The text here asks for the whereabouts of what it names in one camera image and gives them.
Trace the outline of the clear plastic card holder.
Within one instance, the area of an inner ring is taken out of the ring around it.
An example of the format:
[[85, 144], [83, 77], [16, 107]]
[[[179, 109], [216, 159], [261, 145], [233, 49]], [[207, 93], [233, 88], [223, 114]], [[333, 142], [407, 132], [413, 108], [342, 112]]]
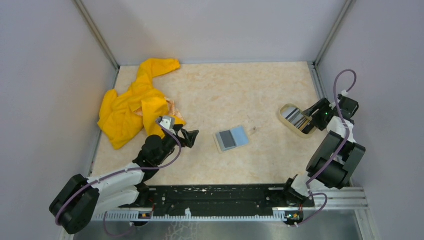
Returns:
[[251, 142], [246, 129], [241, 125], [218, 131], [213, 137], [220, 153], [247, 146]]

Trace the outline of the black credit card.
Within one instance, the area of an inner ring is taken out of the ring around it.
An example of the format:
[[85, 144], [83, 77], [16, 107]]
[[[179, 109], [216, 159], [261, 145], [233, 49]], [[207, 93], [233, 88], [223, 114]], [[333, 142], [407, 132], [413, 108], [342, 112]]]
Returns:
[[236, 147], [235, 139], [230, 130], [219, 132], [217, 138], [223, 151]]

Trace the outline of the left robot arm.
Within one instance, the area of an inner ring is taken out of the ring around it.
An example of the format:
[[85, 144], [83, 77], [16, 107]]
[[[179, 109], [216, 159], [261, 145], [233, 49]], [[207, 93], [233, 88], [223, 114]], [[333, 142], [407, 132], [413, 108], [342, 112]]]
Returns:
[[70, 234], [79, 233], [93, 217], [124, 205], [144, 207], [150, 193], [139, 185], [168, 167], [164, 161], [177, 150], [192, 148], [199, 130], [187, 131], [181, 124], [163, 130], [164, 137], [148, 136], [138, 156], [127, 166], [95, 177], [81, 174], [69, 179], [49, 206], [55, 224]]

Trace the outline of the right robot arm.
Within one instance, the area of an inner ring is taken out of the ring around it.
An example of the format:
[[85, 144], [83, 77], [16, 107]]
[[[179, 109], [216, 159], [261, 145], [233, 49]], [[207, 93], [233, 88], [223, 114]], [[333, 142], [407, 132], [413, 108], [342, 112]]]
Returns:
[[326, 137], [306, 166], [306, 173], [289, 178], [285, 183], [281, 199], [287, 206], [299, 206], [311, 196], [310, 184], [317, 180], [325, 187], [345, 187], [366, 148], [353, 136], [353, 116], [359, 103], [339, 94], [336, 103], [327, 98], [320, 99], [306, 110], [293, 104], [285, 105], [279, 112], [280, 121], [302, 138], [310, 137], [316, 130], [327, 131]]

